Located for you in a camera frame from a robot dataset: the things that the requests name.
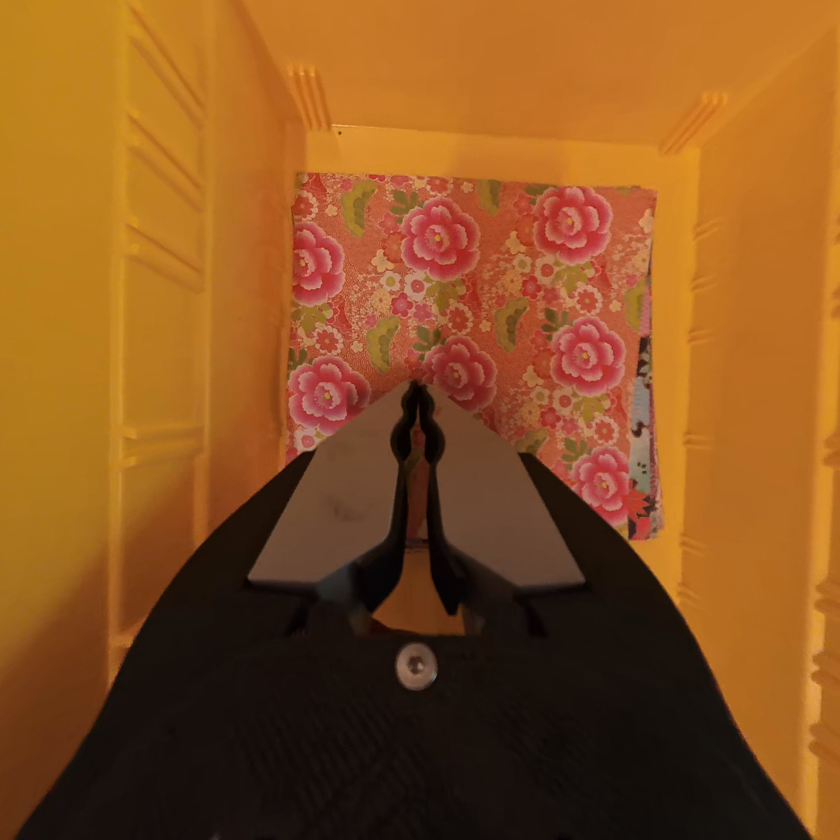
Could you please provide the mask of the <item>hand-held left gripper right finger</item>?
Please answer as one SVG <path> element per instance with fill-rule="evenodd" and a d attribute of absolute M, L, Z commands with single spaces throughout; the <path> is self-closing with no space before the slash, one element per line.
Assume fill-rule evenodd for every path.
<path fill-rule="evenodd" d="M 430 571 L 446 612 L 579 589 L 585 577 L 519 452 L 433 385 L 425 436 Z"/>

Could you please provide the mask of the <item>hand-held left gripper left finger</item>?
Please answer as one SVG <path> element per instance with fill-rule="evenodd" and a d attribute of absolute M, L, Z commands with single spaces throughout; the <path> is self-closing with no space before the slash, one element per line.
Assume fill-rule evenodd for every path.
<path fill-rule="evenodd" d="M 316 447 L 248 582 L 373 614 L 403 572 L 416 419 L 408 381 Z"/>

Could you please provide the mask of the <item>pink floral paper sheet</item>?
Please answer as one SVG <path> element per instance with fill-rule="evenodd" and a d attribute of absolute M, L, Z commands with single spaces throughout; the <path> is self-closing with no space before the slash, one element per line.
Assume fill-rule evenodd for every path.
<path fill-rule="evenodd" d="M 628 534 L 638 185 L 301 174 L 287 461 L 395 385 L 434 385 Z"/>

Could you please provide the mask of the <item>yellow plastic bin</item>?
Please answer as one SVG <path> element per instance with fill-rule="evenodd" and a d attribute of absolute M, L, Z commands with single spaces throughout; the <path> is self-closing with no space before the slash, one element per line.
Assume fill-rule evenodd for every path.
<path fill-rule="evenodd" d="M 838 838 L 838 2 L 2 2 L 2 838 L 287 464 L 298 177 L 658 194 L 631 541 Z"/>

